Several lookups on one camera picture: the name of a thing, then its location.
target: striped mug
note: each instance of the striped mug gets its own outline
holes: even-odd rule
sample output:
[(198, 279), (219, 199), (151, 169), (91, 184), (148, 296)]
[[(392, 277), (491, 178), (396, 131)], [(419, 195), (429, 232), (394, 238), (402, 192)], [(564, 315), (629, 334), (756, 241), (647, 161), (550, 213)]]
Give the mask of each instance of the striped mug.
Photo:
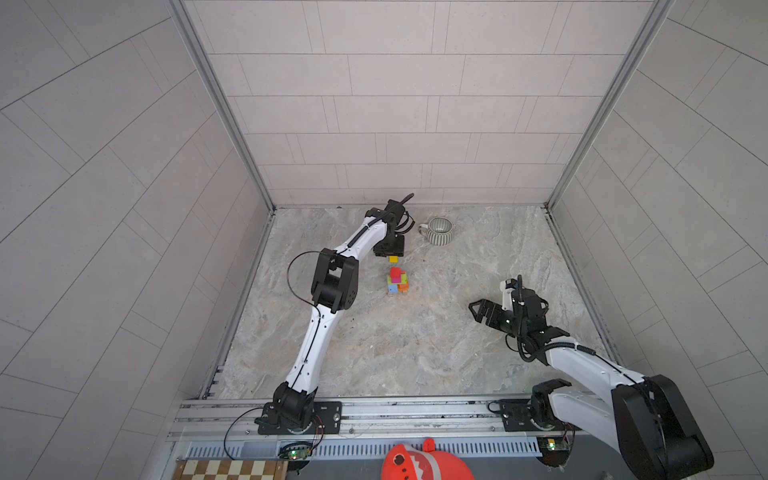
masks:
[(432, 245), (442, 247), (453, 240), (453, 223), (443, 217), (435, 217), (429, 223), (419, 225), (419, 233)]

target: marble floor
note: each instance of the marble floor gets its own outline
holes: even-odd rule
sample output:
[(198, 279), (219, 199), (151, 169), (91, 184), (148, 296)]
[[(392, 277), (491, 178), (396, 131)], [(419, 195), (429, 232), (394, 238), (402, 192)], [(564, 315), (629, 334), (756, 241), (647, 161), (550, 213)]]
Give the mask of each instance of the marble floor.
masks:
[[(366, 208), (278, 210), (218, 387), (220, 399), (271, 398), (298, 353), (310, 308), (293, 297), (286, 268), (305, 250), (334, 248), (361, 223)], [(528, 393), (565, 378), (525, 363), (504, 335), (476, 323), (470, 302), (501, 302), (498, 283), (521, 273), (549, 301), (548, 321), (604, 352), (540, 207), (410, 207), (417, 223), (440, 216), (454, 240), (434, 247), (414, 228), (398, 266), (411, 284), (387, 296), (391, 264), (370, 254), (360, 263), (359, 292), (336, 327), (320, 374), (319, 397)], [(310, 297), (316, 255), (298, 259), (291, 284)]]

